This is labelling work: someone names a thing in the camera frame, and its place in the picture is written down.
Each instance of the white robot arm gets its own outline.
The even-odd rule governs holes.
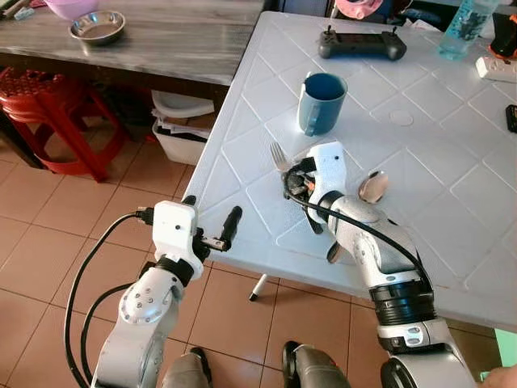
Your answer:
[[[284,189],[354,256],[376,306],[380,345],[390,356],[381,370],[383,387],[476,387],[447,324],[436,315],[431,282],[408,234],[379,209],[344,195],[344,181],[325,181],[326,168],[335,169],[343,156],[338,142],[316,145],[284,176]]]
[[[241,208],[233,208],[221,236],[205,238],[197,227],[193,206],[169,201],[156,204],[153,241],[157,264],[120,299],[117,322],[103,345],[92,388],[156,386],[163,345],[176,324],[183,290],[190,280],[201,277],[210,249],[227,251],[231,247],[241,216]]]

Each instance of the gray pants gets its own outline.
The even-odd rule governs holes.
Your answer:
[[[162,388],[210,388],[199,356],[184,354],[167,370]]]
[[[310,346],[301,345],[296,350],[296,371],[301,388],[350,388],[343,372],[330,357]],[[162,388],[210,388],[201,359],[191,353],[181,356],[167,370]]]
[[[296,371],[301,388],[350,388],[347,378],[321,350],[301,345],[296,350]]]

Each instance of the wooden table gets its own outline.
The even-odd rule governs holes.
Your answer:
[[[264,0],[101,0],[126,17],[124,37],[86,47],[48,8],[0,22],[0,65],[211,98],[219,108]]]

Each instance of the black cable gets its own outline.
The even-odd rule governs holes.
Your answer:
[[[75,362],[74,354],[72,353],[72,347],[70,345],[70,323],[72,321],[72,309],[74,307],[74,301],[75,301],[75,294],[78,291],[79,281],[81,281],[82,273],[86,269],[86,266],[91,261],[91,259],[94,257],[97,250],[100,248],[100,246],[104,243],[106,238],[111,234],[111,232],[123,221],[132,218],[137,217],[136,213],[130,213],[122,216],[115,222],[113,222],[109,228],[104,232],[102,237],[98,240],[98,242],[95,244],[95,246],[92,248],[88,256],[84,259],[84,261],[81,264],[81,267],[78,270],[77,275],[75,276],[74,283],[72,284],[72,289],[70,290],[70,294],[68,296],[68,303],[66,305],[66,314],[65,314],[65,330],[63,335],[63,340],[65,341],[65,352],[66,352],[66,361],[68,362],[68,366],[70,368],[70,372],[72,372],[75,381],[81,388],[90,388],[87,382],[85,382],[84,377],[81,375],[81,372],[78,369],[78,365]]]
[[[88,314],[86,314],[86,318],[84,318],[84,323],[82,324],[82,331],[81,331],[81,364],[82,364],[82,371],[84,372],[84,375],[86,376],[86,380],[91,384],[91,381],[93,379],[93,376],[91,374],[90,365],[88,364],[88,355],[86,354],[86,342],[88,339],[88,329],[90,328],[90,321],[94,316],[95,309],[103,302],[104,299],[112,295],[113,293],[118,293],[119,291],[122,291],[123,289],[127,289],[130,287],[132,283],[127,283],[125,285],[119,285],[117,287],[114,287],[113,289],[109,289],[105,293],[103,293],[100,297],[97,298],[97,300],[91,305],[90,309],[88,310]]]
[[[289,188],[289,185],[288,185],[289,176],[291,176],[291,174],[293,174],[296,171],[301,171],[301,170],[298,166],[293,166],[289,169],[288,172],[286,172],[284,174],[284,190],[290,199],[294,200],[299,205],[306,206],[308,208],[317,210],[319,212],[326,213],[329,216],[335,217],[341,221],[348,222],[349,224],[352,224],[353,226],[356,226],[356,227],[364,230],[365,232],[372,234],[373,236],[377,237],[379,240],[384,241],[385,243],[387,243],[388,245],[390,245],[391,247],[393,247],[394,249],[396,249],[397,251],[402,253],[418,269],[418,271],[420,272],[421,276],[423,277],[423,280],[426,283],[429,291],[432,292],[433,287],[431,284],[431,279],[430,279],[429,275],[427,274],[425,268],[423,267],[422,263],[416,257],[414,257],[409,251],[407,251],[402,245],[400,245],[398,242],[392,240],[390,237],[381,233],[379,230],[373,229],[371,226],[368,226],[361,221],[357,221],[354,218],[345,216],[344,214],[335,212],[334,210],[324,208],[323,206],[320,206],[320,205],[311,204],[309,202],[301,200],[300,198],[297,198],[291,192],[291,189]]]

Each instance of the metal bowl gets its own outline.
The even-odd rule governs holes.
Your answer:
[[[100,46],[119,39],[125,24],[125,17],[120,12],[96,11],[74,20],[70,35],[84,43]]]

